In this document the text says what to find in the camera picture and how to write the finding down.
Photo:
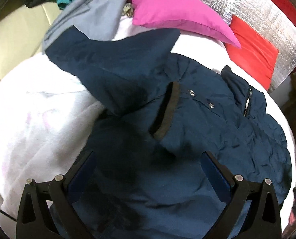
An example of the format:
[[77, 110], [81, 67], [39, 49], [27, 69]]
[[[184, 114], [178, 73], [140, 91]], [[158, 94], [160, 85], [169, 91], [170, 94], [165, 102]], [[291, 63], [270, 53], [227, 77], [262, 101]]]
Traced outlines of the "navy blue padded jacket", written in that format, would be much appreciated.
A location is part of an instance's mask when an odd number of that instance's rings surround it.
[[224, 209], [200, 165], [209, 151], [246, 180], [268, 178], [278, 204], [292, 166], [265, 95], [226, 66], [216, 73], [173, 53], [177, 29], [118, 41], [75, 27], [46, 50], [104, 105], [83, 153], [96, 166], [73, 204], [97, 238], [202, 238]]

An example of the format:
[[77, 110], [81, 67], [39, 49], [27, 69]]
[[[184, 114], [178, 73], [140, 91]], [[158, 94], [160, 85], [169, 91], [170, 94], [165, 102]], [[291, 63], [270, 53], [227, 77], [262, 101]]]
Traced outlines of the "white pink bed blanket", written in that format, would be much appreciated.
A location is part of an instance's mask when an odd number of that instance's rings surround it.
[[[147, 31], [151, 30], [134, 27], [128, 19], [122, 18], [112, 41]], [[230, 61], [221, 42], [180, 32], [172, 52], [189, 57], [216, 73], [228, 66], [234, 74], [262, 92], [266, 98], [266, 112], [284, 131], [293, 166], [294, 144], [286, 119], [264, 88]], [[38, 53], [23, 61], [6, 75], [0, 82], [0, 194], [3, 210], [17, 214], [26, 179], [43, 182], [66, 173], [83, 153], [94, 123], [104, 109], [77, 77], [61, 70], [46, 53]], [[286, 224], [290, 208], [288, 193], [281, 210], [283, 224]]]

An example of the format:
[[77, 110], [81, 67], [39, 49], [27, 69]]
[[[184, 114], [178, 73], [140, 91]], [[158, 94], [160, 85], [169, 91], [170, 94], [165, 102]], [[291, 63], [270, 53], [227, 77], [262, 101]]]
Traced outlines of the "red pillow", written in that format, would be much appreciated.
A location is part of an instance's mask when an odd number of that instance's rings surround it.
[[279, 50], [235, 15], [232, 16], [230, 29], [240, 42], [241, 48], [226, 43], [229, 58], [268, 90]]

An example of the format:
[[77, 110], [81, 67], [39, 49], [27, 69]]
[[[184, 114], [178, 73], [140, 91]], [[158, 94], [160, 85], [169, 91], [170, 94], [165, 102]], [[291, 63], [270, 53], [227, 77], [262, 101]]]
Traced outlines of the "silver foil insulation board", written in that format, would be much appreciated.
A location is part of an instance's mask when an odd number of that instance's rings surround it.
[[269, 92], [296, 67], [296, 27], [271, 0], [201, 0], [227, 24], [235, 15], [268, 39], [278, 50]]

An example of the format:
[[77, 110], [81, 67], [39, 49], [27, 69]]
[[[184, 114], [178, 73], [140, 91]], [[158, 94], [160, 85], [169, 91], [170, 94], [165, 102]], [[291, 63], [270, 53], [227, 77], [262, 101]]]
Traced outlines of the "grey garment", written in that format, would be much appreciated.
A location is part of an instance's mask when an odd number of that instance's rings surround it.
[[75, 26], [92, 40], [112, 40], [127, 0], [74, 0], [55, 19], [42, 41], [45, 51], [65, 30]]

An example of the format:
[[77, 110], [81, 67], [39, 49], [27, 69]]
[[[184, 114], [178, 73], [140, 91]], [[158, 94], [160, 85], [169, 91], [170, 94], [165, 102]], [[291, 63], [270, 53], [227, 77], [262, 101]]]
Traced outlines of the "magenta pillow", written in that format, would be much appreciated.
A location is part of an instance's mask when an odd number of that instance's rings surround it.
[[221, 16], [201, 0], [130, 0], [133, 24], [147, 28], [175, 28], [220, 40], [240, 48], [241, 44]]

